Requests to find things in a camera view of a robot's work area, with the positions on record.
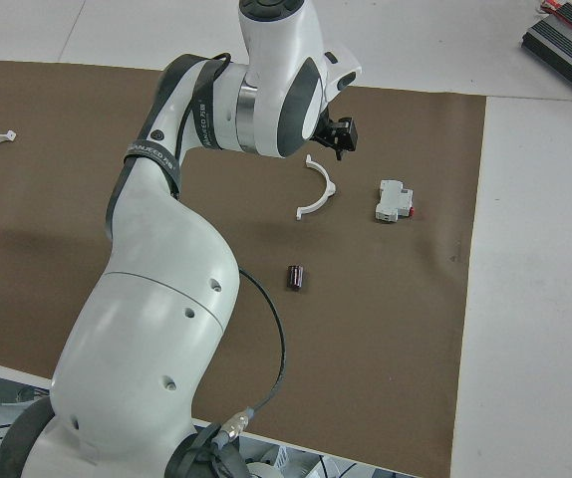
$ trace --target cable connector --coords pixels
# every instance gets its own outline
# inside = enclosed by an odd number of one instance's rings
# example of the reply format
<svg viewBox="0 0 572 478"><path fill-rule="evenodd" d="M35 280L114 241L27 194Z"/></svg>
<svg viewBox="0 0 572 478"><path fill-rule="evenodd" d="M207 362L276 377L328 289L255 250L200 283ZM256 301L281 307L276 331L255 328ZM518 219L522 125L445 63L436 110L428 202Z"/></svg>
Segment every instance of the cable connector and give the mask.
<svg viewBox="0 0 572 478"><path fill-rule="evenodd" d="M246 408L244 411L235 413L226 423L224 423L219 432L213 438L212 442L221 450L227 443L234 441L246 429L253 417L252 408Z"/></svg>

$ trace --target brown mat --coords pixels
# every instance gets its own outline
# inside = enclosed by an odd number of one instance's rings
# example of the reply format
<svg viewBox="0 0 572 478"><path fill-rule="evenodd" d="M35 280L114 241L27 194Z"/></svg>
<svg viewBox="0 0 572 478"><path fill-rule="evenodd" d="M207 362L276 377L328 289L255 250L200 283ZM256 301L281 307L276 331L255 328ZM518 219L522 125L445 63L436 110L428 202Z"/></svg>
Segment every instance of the brown mat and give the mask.
<svg viewBox="0 0 572 478"><path fill-rule="evenodd" d="M110 252L107 200L157 72L0 62L0 364L51 376ZM324 182L290 159L197 150L182 200L227 239L283 315L289 370L249 431L427 477L449 474L467 265L485 99L350 88L341 163L307 150L338 192L295 221ZM375 221L381 179L415 191L417 213ZM286 269L302 264L301 292ZM194 401L223 420L263 396L279 362L263 300L248 284Z"/></svg>

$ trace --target silver band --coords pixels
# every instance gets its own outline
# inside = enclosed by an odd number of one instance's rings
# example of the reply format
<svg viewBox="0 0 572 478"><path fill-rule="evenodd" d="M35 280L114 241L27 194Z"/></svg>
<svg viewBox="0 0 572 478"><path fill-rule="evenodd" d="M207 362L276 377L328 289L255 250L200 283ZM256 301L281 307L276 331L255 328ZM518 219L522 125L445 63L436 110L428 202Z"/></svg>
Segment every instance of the silver band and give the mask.
<svg viewBox="0 0 572 478"><path fill-rule="evenodd" d="M237 126L237 140L245 152L257 153L255 145L255 128L253 125L253 114L255 112L255 98L257 89L242 82L237 98L237 115L235 124Z"/></svg>

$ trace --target screw hole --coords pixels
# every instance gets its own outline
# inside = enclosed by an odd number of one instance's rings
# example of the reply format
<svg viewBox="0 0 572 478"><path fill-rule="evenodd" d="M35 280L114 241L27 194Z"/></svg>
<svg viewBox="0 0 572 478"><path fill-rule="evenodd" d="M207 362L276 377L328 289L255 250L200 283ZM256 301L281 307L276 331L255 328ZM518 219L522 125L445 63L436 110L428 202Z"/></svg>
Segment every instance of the screw hole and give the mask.
<svg viewBox="0 0 572 478"><path fill-rule="evenodd" d="M222 292L222 286L215 279L210 280L210 288L215 292Z"/></svg>
<svg viewBox="0 0 572 478"><path fill-rule="evenodd" d="M177 385L175 384L175 382L173 381L173 379L170 376L165 375L162 377L162 386L168 391L176 391L177 390Z"/></svg>

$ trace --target white robotic arm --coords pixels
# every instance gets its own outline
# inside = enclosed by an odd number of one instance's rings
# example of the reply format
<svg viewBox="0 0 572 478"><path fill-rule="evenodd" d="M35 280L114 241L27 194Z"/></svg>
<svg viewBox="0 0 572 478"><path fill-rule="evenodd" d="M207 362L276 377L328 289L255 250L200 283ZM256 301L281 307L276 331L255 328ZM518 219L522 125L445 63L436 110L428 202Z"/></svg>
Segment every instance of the white robotic arm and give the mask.
<svg viewBox="0 0 572 478"><path fill-rule="evenodd" d="M249 476L227 441L253 410L200 434L191 423L239 274L224 239L175 200L179 169L199 146L284 157L314 138L340 157L357 134L351 119L331 122L327 104L361 67L324 47L310 0L241 0L239 16L248 66L184 55L163 72L108 207L109 264L67 340L51 400L1 444L0 478L218 474L195 465L199 443Z"/></svg>

